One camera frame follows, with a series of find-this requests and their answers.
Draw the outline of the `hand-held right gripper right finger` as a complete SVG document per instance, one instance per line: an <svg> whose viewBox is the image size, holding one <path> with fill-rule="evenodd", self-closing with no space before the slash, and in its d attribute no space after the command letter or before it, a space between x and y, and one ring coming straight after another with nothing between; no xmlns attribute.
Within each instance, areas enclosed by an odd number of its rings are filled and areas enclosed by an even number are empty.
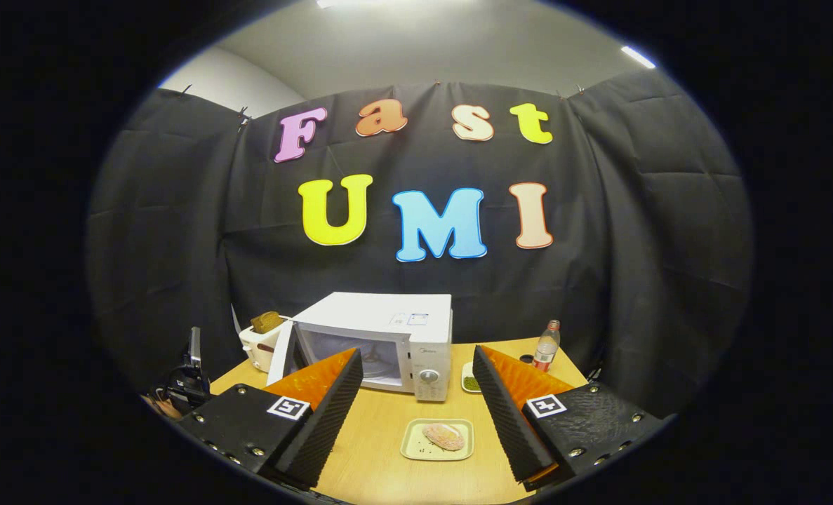
<svg viewBox="0 0 833 505"><path fill-rule="evenodd" d="M661 418L598 382L571 386L484 345L474 376L508 457L526 491L594 472L647 441Z"/></svg>

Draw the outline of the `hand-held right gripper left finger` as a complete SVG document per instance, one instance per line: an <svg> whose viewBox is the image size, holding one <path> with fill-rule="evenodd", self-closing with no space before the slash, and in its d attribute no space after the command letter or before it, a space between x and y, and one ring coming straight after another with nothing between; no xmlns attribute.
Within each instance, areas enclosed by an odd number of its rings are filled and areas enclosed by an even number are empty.
<svg viewBox="0 0 833 505"><path fill-rule="evenodd" d="M178 421L189 438L262 478L317 485L363 379L346 349L262 388L235 384Z"/></svg>

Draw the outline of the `sesame bread bun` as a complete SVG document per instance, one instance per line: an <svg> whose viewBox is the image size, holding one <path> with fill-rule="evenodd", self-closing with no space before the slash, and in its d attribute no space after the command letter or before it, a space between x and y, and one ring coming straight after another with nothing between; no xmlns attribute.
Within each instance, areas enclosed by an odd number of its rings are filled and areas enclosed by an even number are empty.
<svg viewBox="0 0 833 505"><path fill-rule="evenodd" d="M464 435L448 423L433 422L423 425L422 434L428 441L442 450L455 452L465 446Z"/></svg>

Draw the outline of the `white microwave oven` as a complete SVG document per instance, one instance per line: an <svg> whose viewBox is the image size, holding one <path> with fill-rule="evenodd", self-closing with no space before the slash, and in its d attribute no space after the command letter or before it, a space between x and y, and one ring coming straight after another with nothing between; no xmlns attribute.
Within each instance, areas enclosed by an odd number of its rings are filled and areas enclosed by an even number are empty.
<svg viewBox="0 0 833 505"><path fill-rule="evenodd" d="M333 292L279 326L267 383L356 348L362 387L444 403L452 332L449 294Z"/></svg>

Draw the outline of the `white toaster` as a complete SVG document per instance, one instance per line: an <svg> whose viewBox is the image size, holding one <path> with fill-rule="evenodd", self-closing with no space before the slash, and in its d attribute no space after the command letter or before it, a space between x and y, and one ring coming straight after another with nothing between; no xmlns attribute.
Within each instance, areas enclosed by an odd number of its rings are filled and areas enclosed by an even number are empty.
<svg viewBox="0 0 833 505"><path fill-rule="evenodd" d="M282 317L284 317L284 323L271 332L266 333L266 335L257 335L257 333L252 331L251 324L239 333L242 349L246 352L247 358L250 359L253 367L257 368L257 370L268 372L269 367L271 367L272 357L279 335L288 320L290 320L287 316Z"/></svg>

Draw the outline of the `clear bottle with red label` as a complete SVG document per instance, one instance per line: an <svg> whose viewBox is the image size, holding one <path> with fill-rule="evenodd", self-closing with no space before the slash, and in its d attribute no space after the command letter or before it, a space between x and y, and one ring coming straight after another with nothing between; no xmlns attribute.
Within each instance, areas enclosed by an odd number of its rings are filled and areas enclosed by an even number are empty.
<svg viewBox="0 0 833 505"><path fill-rule="evenodd" d="M551 320L547 329L539 337L537 348L533 355L532 365L543 372L548 372L553 364L555 355L561 343L561 323L558 320Z"/></svg>

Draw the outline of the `pale green square plate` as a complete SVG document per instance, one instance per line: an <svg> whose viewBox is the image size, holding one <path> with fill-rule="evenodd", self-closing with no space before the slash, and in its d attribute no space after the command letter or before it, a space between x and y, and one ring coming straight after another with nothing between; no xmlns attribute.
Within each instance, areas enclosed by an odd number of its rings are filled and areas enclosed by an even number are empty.
<svg viewBox="0 0 833 505"><path fill-rule="evenodd" d="M425 435L425 427L441 423L455 429L463 439L458 450L445 450L433 443ZM474 426L466 419L432 419L417 418L410 421L404 429L400 453L405 458L416 461L455 462L467 459L474 453Z"/></svg>

